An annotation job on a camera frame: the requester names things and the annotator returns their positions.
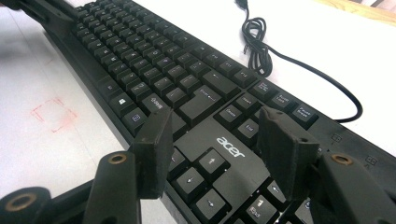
arrow key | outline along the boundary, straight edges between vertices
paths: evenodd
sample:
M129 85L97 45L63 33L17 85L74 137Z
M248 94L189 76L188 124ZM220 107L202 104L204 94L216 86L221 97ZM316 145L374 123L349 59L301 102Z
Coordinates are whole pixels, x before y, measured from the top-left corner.
M206 187L204 178L192 167L172 184L186 203L190 203Z
M211 149L197 163L198 171L204 176L205 180L211 183L230 167L230 163L224 160L215 149Z
M203 223L218 223L227 213L230 206L211 189L197 203L192 205L192 212Z

black plastic part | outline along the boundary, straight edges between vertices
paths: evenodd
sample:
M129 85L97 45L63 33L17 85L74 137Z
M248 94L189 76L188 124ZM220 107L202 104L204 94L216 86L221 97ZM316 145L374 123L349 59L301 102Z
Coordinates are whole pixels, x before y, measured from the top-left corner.
M140 168L140 199L157 199L163 195L173 148L172 109L163 107L150 114L129 149Z
M0 223L47 224L53 213L50 192L43 188L19 189L0 201Z
M140 223L134 154L110 153L100 162L84 214L84 224Z
M304 179L307 167L318 157L318 146L318 141L287 114L262 107L257 147L288 201L308 196Z
M338 223L396 223L396 204L354 158L323 153L318 172Z

table surface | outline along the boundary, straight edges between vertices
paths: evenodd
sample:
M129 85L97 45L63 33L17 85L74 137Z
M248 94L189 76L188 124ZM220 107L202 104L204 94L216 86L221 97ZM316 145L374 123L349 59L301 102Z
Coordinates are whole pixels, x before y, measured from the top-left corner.
M246 15L233 1L136 2L247 64L240 33ZM315 1L250 0L249 8L250 18L266 19L264 42L325 72L361 100L362 117L344 125L395 156L396 27ZM3 7L0 24L0 198L30 186L48 188L55 197L92 179L100 158L126 146L38 23ZM333 119L355 113L326 81L272 59L268 79L284 90ZM159 201L142 204L145 223L174 222Z

keyboard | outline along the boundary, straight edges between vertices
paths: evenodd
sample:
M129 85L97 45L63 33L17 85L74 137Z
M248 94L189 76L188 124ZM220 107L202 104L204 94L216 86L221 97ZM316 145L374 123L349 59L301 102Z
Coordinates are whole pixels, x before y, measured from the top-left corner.
M129 145L150 113L173 108L174 154L163 203L177 222L313 223L309 199L288 202L256 148L262 105L368 167L396 199L396 159L165 18L133 1L77 7L73 34L49 36ZM81 218L92 182L54 199Z

red mark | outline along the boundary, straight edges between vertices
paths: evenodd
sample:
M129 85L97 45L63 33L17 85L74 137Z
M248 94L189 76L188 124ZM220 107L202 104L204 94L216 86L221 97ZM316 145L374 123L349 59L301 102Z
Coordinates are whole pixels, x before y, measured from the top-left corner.
M30 112L36 119L45 124L53 133L70 125L77 114L64 106L61 99L48 100Z

